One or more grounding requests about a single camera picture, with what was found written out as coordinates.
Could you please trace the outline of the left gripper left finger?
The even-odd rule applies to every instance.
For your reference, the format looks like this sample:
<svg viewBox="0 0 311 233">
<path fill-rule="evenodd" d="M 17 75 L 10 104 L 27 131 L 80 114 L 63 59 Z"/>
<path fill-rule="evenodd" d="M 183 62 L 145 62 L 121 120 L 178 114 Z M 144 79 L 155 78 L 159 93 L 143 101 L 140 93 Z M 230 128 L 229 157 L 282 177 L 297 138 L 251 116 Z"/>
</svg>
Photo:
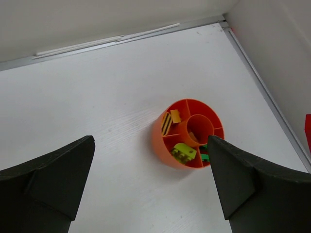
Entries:
<svg viewBox="0 0 311 233">
<path fill-rule="evenodd" d="M 95 152 L 84 136 L 0 172 L 2 233 L 67 233 L 76 219 Z"/>
</svg>

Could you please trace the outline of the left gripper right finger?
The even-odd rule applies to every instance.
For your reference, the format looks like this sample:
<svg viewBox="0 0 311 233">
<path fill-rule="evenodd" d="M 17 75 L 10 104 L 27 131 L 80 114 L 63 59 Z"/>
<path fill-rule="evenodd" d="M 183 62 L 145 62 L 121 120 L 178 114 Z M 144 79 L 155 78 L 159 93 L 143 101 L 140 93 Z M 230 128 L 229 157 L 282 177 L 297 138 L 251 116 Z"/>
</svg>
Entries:
<svg viewBox="0 0 311 233">
<path fill-rule="evenodd" d="M 210 135 L 208 155 L 224 218 L 234 233 L 309 233 L 311 175 Z"/>
</svg>

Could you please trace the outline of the lime green large lego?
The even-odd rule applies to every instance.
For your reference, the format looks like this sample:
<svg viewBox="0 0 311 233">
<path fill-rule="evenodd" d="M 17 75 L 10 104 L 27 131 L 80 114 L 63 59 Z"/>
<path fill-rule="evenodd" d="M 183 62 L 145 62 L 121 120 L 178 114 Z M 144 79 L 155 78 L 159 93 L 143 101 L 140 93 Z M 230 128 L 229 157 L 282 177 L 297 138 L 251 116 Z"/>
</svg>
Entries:
<svg viewBox="0 0 311 233">
<path fill-rule="evenodd" d="M 185 143 L 177 143 L 171 150 L 171 155 L 183 165 L 194 160 L 196 154 L 197 150 Z"/>
</svg>

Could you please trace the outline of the red yellow striped lego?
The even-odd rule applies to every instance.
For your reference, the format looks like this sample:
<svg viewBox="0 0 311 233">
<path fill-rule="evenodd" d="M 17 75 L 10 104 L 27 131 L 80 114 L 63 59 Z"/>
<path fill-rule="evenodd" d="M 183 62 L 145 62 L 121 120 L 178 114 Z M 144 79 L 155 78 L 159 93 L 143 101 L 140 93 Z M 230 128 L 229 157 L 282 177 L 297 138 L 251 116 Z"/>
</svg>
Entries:
<svg viewBox="0 0 311 233">
<path fill-rule="evenodd" d="M 181 116 L 177 109 L 170 110 L 165 112 L 162 123 L 161 123 L 161 133 L 163 136 L 166 136 L 173 124 L 181 122 Z"/>
</svg>

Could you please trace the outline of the dark green long lego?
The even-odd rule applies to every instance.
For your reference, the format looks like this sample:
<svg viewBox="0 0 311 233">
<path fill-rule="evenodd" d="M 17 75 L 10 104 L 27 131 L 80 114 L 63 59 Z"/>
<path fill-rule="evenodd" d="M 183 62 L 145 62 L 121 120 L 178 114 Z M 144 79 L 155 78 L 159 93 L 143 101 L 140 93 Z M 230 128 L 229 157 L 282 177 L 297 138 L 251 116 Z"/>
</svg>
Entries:
<svg viewBox="0 0 311 233">
<path fill-rule="evenodd" d="M 209 154 L 208 154 L 208 144 L 204 144 L 199 147 L 200 155 L 201 155 L 201 160 L 202 162 L 210 162 L 209 159 Z"/>
</svg>

